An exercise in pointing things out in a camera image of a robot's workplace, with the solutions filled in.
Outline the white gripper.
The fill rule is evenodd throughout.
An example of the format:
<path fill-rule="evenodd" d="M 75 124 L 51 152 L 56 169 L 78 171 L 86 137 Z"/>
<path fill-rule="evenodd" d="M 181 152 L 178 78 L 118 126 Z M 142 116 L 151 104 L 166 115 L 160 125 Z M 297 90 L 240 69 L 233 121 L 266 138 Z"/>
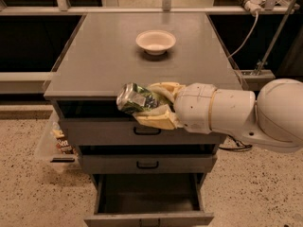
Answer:
<path fill-rule="evenodd" d="M 147 127 L 161 130 L 184 128 L 191 133 L 210 134 L 209 110 L 217 88 L 212 84 L 193 83 L 185 87 L 178 82 L 158 82 L 148 89 L 173 103 L 150 111 L 133 113 L 136 121 Z"/>

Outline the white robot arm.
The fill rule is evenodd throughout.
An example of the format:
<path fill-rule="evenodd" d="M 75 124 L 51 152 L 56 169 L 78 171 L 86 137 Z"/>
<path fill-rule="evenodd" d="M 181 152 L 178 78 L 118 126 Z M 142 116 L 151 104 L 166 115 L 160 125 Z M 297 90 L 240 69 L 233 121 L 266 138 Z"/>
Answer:
<path fill-rule="evenodd" d="M 303 83 L 275 79 L 256 94 L 219 89 L 212 84 L 188 86 L 154 83 L 150 89 L 173 103 L 135 113 L 142 125 L 163 130 L 229 135 L 243 143 L 276 152 L 303 148 Z"/>

